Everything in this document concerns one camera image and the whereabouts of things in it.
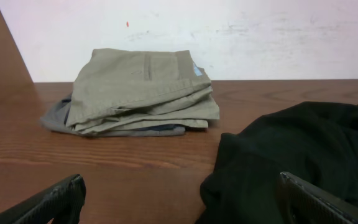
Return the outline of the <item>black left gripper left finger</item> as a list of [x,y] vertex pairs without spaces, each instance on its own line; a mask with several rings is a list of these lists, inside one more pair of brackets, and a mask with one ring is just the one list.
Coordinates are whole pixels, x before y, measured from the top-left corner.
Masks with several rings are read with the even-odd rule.
[[0,213],[0,224],[78,224],[86,198],[80,174],[74,174]]

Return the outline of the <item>black t-shirt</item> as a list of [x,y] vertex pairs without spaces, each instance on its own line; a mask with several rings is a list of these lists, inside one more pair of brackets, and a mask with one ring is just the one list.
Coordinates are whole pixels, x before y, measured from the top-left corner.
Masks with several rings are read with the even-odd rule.
[[281,172],[358,207],[358,105],[303,102],[224,133],[213,173],[200,187],[199,223],[282,223]]

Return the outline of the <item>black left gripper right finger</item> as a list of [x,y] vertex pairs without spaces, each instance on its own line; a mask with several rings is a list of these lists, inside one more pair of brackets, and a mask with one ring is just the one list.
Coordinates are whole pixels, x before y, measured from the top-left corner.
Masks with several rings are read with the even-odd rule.
[[281,172],[276,202],[285,223],[358,224],[358,208],[289,173]]

